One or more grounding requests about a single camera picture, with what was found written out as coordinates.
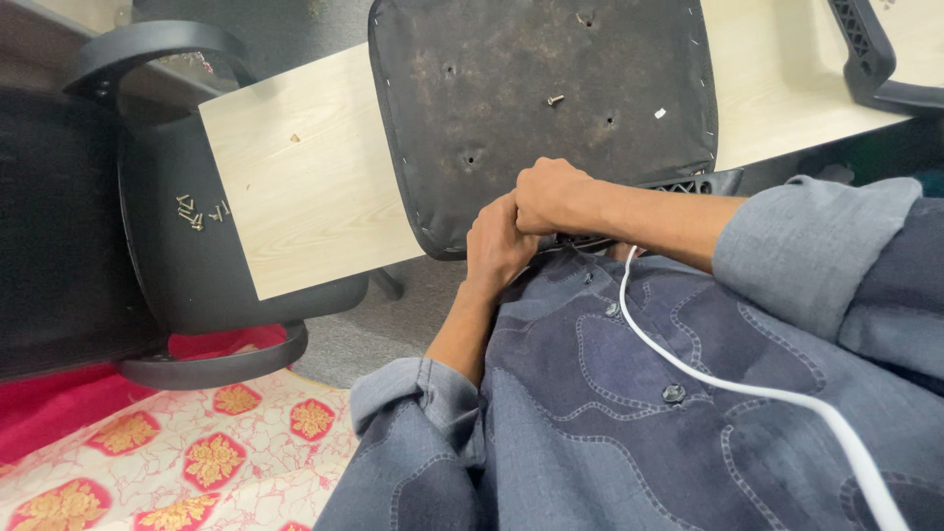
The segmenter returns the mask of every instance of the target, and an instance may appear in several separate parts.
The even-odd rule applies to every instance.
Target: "shirt button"
[[[672,384],[662,391],[662,400],[668,403],[679,403],[685,398],[685,388],[678,384]]]

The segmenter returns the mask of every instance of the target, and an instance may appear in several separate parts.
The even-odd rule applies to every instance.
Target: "hand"
[[[541,157],[518,174],[518,229],[528,234],[583,233],[590,208],[582,204],[582,191],[593,182],[564,159]]]
[[[472,230],[465,236],[468,275],[465,283],[476,294],[497,300],[537,251],[537,236],[528,236],[515,226],[515,191],[505,194],[479,211]]]

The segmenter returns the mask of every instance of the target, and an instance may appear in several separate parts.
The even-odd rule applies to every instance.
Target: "chair leg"
[[[403,298],[403,291],[406,289],[403,283],[390,276],[390,273],[378,267],[370,272],[370,279],[377,283],[377,287],[383,290],[383,294],[389,300],[400,300]]]

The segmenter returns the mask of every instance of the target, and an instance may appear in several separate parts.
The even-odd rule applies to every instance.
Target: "right hand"
[[[518,174],[514,195],[518,230],[526,234],[583,233],[591,207],[582,201],[586,196],[582,191],[592,182],[586,172],[564,159],[541,157],[534,167]]]

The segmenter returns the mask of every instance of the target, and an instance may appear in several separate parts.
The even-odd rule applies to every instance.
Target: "left hand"
[[[465,236],[468,275],[465,283],[475,293],[497,300],[537,252],[539,237],[522,234],[515,221],[515,191],[499,197],[479,211],[472,230]]]

